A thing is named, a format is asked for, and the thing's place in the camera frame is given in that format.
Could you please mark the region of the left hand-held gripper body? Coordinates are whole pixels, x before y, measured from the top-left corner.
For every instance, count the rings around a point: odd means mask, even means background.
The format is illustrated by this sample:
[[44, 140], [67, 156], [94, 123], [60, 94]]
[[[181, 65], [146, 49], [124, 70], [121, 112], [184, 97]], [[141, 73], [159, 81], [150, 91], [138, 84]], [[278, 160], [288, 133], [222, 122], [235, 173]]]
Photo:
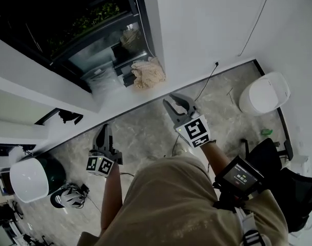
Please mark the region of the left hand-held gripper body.
[[116, 149], [112, 151], [90, 150], [86, 171], [92, 175], [108, 177], [115, 163], [123, 164], [120, 151]]

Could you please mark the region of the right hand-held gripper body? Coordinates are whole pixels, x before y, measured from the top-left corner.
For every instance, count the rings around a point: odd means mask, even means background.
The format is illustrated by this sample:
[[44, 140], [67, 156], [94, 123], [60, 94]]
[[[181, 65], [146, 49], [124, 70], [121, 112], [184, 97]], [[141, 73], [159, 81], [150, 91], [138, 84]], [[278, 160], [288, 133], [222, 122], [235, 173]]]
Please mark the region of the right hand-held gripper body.
[[210, 142], [210, 131], [204, 115], [195, 111], [191, 116], [184, 116], [183, 122], [174, 127], [175, 131], [192, 148]]

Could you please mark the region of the person's left forearm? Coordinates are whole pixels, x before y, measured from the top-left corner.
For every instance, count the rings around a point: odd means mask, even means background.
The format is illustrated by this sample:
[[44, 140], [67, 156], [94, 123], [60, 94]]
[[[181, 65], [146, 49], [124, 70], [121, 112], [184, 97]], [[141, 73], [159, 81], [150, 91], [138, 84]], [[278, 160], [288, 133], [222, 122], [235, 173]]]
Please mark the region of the person's left forearm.
[[110, 226], [123, 205], [119, 165], [115, 163], [106, 178], [101, 209], [101, 233]]

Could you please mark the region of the person's right forearm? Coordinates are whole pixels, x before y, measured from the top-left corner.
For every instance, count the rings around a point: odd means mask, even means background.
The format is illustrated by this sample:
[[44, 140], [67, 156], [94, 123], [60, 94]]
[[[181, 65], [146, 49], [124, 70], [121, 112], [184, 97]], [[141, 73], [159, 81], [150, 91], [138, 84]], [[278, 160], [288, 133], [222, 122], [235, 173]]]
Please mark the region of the person's right forearm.
[[200, 146], [215, 176], [218, 176], [230, 163], [229, 158], [215, 142], [207, 142]]

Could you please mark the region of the person's right shoe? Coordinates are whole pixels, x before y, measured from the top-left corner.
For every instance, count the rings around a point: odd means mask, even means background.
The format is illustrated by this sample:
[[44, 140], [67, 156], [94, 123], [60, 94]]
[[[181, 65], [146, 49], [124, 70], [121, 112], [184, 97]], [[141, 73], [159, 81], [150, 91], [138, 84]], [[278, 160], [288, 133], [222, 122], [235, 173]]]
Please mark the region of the person's right shoe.
[[183, 156], [188, 151], [189, 150], [185, 146], [183, 146], [181, 143], [176, 143], [173, 147], [172, 155], [173, 156]]

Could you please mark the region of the beige crumpled cloth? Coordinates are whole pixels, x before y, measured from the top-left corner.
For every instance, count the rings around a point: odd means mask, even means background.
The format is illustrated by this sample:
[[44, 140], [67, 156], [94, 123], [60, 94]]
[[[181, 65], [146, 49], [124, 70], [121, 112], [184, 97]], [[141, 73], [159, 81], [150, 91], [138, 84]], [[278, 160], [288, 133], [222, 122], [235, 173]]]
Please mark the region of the beige crumpled cloth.
[[131, 68], [131, 73], [135, 76], [133, 84], [138, 89], [150, 89], [166, 80], [166, 75], [157, 57], [135, 61]]

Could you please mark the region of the clear plastic bag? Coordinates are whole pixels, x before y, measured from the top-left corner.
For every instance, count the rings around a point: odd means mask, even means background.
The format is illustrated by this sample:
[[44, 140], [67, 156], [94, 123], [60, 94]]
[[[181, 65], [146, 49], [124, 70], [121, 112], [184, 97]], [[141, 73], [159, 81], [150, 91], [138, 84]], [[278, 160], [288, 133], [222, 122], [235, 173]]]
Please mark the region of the clear plastic bag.
[[106, 69], [94, 68], [84, 74], [82, 80], [88, 84], [94, 96], [108, 94], [111, 91], [118, 90], [123, 85], [113, 67]]

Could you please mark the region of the black wrist-mounted screen device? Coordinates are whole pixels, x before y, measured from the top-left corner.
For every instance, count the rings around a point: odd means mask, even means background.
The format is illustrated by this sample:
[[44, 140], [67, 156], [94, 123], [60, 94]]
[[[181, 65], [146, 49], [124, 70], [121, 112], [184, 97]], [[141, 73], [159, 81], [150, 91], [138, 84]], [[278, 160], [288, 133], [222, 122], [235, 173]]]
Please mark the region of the black wrist-mounted screen device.
[[221, 194], [214, 207], [235, 212], [235, 208], [245, 205], [249, 195], [257, 191], [263, 181], [264, 176], [258, 170], [237, 156], [215, 177], [213, 187]]

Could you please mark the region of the person's beige shirt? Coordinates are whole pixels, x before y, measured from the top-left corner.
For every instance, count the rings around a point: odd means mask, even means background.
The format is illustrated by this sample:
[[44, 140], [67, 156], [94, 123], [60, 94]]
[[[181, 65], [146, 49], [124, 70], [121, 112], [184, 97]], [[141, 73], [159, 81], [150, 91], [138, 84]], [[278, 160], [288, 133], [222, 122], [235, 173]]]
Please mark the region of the person's beige shirt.
[[238, 216], [216, 201], [198, 159], [161, 158], [137, 172], [102, 235], [83, 232], [77, 246], [242, 246]]

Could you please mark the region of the white toilet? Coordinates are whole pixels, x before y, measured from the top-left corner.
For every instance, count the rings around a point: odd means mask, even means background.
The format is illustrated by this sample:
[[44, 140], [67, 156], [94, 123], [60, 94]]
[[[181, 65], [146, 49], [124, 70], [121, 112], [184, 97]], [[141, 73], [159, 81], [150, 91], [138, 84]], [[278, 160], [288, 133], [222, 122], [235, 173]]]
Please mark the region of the white toilet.
[[285, 77], [280, 72], [270, 72], [244, 89], [239, 98], [239, 108], [243, 113], [261, 116], [285, 104], [290, 94]]

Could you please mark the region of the dark wooden cabinet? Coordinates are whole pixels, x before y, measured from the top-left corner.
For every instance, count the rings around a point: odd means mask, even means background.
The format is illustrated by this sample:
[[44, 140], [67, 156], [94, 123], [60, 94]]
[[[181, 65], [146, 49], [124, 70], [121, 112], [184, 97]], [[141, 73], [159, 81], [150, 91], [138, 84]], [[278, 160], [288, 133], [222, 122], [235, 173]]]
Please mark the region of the dark wooden cabinet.
[[10, 181], [9, 172], [0, 173], [0, 191], [3, 196], [10, 196], [15, 194]]

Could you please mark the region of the green plant outside window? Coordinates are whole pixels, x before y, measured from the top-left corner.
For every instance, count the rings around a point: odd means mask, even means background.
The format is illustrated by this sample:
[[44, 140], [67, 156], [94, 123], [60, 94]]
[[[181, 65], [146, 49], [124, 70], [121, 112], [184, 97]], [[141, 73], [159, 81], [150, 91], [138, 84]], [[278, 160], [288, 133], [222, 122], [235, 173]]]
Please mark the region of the green plant outside window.
[[115, 2], [106, 2], [101, 6], [88, 9], [86, 12], [81, 13], [69, 27], [75, 32], [91, 28], [104, 20], [116, 16], [120, 13], [120, 8]]
[[68, 31], [60, 30], [52, 33], [47, 38], [47, 44], [50, 50], [50, 56], [53, 56], [67, 41], [68, 41]]

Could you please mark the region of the black office chair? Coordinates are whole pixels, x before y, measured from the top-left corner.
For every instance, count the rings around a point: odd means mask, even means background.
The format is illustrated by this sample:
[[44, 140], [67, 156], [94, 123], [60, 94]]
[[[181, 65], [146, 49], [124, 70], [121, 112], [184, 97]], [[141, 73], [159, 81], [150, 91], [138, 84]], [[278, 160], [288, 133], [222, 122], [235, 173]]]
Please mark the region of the black office chair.
[[263, 175], [265, 187], [272, 192], [284, 214], [288, 231], [302, 230], [312, 211], [312, 177], [299, 175], [282, 166], [282, 156], [289, 160], [293, 158], [290, 140], [284, 142], [282, 151], [277, 150], [271, 138], [263, 140], [251, 151], [246, 139], [241, 142], [245, 144], [246, 161]]

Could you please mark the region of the black equipment pile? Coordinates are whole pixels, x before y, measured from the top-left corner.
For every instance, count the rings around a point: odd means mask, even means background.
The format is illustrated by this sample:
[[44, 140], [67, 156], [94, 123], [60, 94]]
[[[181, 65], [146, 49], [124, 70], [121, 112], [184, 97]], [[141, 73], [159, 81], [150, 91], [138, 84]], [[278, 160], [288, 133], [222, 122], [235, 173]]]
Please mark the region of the black equipment pile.
[[23, 219], [17, 207], [0, 204], [0, 246], [56, 246], [44, 235], [38, 240], [22, 231], [17, 225], [17, 217]]

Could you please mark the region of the dark window pane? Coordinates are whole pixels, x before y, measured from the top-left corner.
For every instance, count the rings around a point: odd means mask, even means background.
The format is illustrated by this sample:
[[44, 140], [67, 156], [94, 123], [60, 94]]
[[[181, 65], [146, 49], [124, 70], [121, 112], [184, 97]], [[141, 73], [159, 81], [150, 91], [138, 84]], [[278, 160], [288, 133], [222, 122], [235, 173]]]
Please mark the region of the dark window pane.
[[[85, 30], [69, 25], [88, 9], [115, 2], [120, 13]], [[47, 38], [67, 30], [68, 41], [50, 56]], [[144, 0], [0, 0], [0, 39], [48, 70], [90, 91], [82, 76], [121, 68], [154, 55]]]

